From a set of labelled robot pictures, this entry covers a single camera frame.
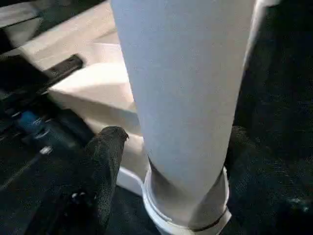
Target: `black fabric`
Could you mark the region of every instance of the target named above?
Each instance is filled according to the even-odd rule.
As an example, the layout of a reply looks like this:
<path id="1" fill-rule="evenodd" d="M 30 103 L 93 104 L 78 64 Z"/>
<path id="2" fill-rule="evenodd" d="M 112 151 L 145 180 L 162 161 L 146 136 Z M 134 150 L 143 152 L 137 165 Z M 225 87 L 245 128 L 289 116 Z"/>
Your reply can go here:
<path id="1" fill-rule="evenodd" d="M 142 197 L 116 187 L 105 235 L 160 235 L 144 208 Z"/>
<path id="2" fill-rule="evenodd" d="M 312 22 L 310 1 L 266 10 L 226 158 L 233 217 L 223 235 L 313 234 Z"/>

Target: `white plastic base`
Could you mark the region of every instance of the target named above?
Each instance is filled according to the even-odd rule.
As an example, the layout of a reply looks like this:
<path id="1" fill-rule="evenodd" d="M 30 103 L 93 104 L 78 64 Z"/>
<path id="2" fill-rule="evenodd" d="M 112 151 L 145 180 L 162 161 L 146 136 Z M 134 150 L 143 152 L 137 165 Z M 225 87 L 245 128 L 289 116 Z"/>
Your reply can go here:
<path id="1" fill-rule="evenodd" d="M 226 177 L 226 171 L 223 171 L 223 176 Z M 149 217 L 155 223 L 157 229 L 162 235 L 218 235 L 223 227 L 231 218 L 231 214 L 228 210 L 225 211 L 223 216 L 220 218 L 217 224 L 214 226 L 201 230 L 195 231 L 190 228 L 186 228 L 171 222 L 170 218 L 163 215 L 156 207 L 153 205 L 150 199 L 149 191 L 149 180 L 151 178 L 151 169 L 148 170 L 145 183 L 142 188 L 143 202 Z"/>

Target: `white tube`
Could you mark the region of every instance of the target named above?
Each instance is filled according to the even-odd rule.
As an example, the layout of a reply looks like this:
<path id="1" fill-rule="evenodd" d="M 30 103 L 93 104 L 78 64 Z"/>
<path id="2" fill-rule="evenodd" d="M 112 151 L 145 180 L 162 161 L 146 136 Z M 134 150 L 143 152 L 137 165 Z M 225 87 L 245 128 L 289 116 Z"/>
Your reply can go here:
<path id="1" fill-rule="evenodd" d="M 225 196 L 212 208 L 207 195 L 225 160 L 253 2 L 112 0 L 154 166 L 151 203 L 171 223 L 201 228 L 225 210 Z"/>

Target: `black machine part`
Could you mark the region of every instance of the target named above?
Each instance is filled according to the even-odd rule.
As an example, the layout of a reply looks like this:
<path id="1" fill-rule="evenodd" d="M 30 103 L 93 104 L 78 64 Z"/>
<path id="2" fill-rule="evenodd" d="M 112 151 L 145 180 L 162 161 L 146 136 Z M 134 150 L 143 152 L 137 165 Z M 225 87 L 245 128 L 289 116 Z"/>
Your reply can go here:
<path id="1" fill-rule="evenodd" d="M 104 234 L 127 137 L 107 127 L 85 149 L 25 156 L 24 167 L 0 186 L 0 233 Z"/>

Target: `white surface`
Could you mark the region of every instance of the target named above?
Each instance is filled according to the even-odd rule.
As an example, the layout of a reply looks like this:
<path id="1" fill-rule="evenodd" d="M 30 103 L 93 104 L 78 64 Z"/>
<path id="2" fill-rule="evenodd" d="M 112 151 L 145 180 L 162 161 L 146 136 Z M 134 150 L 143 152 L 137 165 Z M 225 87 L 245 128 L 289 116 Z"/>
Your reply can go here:
<path id="1" fill-rule="evenodd" d="M 112 10 L 105 1 L 41 34 L 21 49 L 44 70 L 72 54 L 80 54 L 90 65 L 98 62 L 92 43 L 113 31 Z"/>
<path id="2" fill-rule="evenodd" d="M 201 228 L 217 219 L 203 209 L 204 219 L 198 207 L 207 206 L 203 199 L 223 168 L 253 2 L 112 0 L 145 147 L 157 169 L 154 205 L 177 224 Z"/>
<path id="3" fill-rule="evenodd" d="M 0 7 L 0 27 L 16 24 L 37 16 L 36 9 L 29 2 Z"/>
<path id="4" fill-rule="evenodd" d="M 51 88 L 81 99 L 136 112 L 124 64 L 97 63 L 76 71 Z"/>

